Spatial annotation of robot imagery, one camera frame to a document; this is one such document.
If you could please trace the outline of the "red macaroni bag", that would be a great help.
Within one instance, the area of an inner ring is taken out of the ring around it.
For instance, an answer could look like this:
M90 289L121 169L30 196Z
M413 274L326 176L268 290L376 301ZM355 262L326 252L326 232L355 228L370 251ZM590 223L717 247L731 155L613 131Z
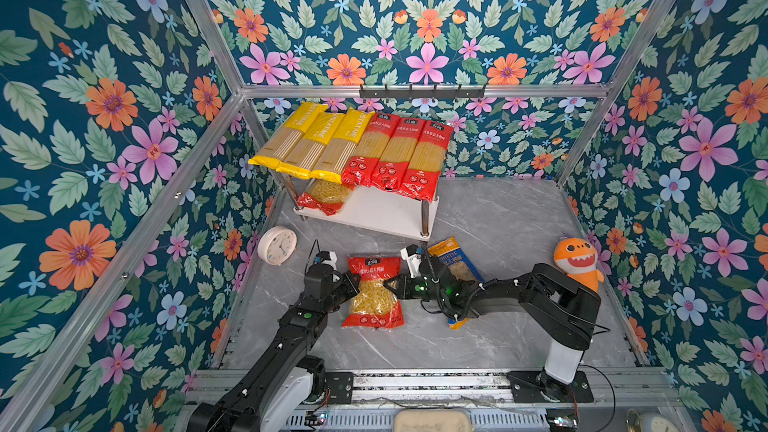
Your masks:
M353 190L350 185L315 179L298 197L298 205L333 216L341 211Z
M349 314L342 327L394 329L405 324L397 297L384 282L399 275L397 256L349 256L349 271L360 278L359 293L350 301Z

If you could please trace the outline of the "blue orecchiette pasta bag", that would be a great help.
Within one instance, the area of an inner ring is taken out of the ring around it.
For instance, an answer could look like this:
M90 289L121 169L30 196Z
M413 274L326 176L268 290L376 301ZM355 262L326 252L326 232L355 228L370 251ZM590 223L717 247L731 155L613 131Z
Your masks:
M450 237L435 245L429 246L428 277L440 280L448 272L452 273L456 279L472 281L474 290L477 284L484 281L474 264L469 260L463 249L460 247L455 237ZM467 318L448 318L448 327L452 330L459 330L470 319Z

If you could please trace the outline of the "red spaghetti pack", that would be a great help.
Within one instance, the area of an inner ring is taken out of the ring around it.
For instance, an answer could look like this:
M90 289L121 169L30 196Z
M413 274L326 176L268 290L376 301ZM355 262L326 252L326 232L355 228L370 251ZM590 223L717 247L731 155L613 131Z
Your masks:
M405 175L426 120L403 118L385 147L372 175L372 184L385 191L395 191Z
M434 200L453 132L451 126L441 122L425 123L398 194L415 200Z
M342 171L344 185L372 185L374 169L400 121L401 117L395 114L376 113L373 116Z

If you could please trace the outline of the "yellow spaghetti bag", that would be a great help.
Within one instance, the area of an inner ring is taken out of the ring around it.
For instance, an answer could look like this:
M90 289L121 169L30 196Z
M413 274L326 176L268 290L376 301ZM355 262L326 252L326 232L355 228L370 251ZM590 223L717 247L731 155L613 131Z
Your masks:
M265 145L248 160L248 163L276 170L304 137L315 120L327 109L328 106L325 104L302 103L274 132Z
M311 170L309 178L341 184L342 173L373 117L373 112L350 109Z
M345 117L343 113L320 113L276 171L308 179Z

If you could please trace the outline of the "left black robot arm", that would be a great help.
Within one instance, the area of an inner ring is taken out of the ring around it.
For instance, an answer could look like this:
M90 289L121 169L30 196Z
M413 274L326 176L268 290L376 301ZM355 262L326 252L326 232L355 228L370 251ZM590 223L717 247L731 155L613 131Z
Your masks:
M279 320L270 345L245 376L214 405L192 413L189 431L278 431L306 399L325 391L324 365L310 351L328 316L360 292L361 278L316 263L304 291Z

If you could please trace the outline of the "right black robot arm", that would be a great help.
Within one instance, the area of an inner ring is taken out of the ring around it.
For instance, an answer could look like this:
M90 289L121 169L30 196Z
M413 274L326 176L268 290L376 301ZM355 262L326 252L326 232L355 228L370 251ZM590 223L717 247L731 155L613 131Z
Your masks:
M552 342L543 369L531 379L509 373L512 386L550 402L576 398L573 383L591 346L601 306L597 292L545 263L518 277L485 282L459 280L446 266L433 270L433 264L428 259L420 264L420 276L401 274L386 279L383 287L400 300L435 302L439 313L457 322L494 313L527 313Z

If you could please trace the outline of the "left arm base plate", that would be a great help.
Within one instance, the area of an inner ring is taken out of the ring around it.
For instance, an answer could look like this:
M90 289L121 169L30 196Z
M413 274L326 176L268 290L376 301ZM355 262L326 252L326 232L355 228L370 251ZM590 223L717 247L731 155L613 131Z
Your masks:
M351 404L354 379L355 374L347 371L315 374L307 403L315 407L328 404Z

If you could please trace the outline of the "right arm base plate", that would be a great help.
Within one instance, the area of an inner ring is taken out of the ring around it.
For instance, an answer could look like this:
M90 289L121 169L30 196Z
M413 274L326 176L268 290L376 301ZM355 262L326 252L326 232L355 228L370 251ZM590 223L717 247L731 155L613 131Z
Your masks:
M506 374L515 403L593 403L587 376L577 371L574 380L564 385L544 370L510 371Z

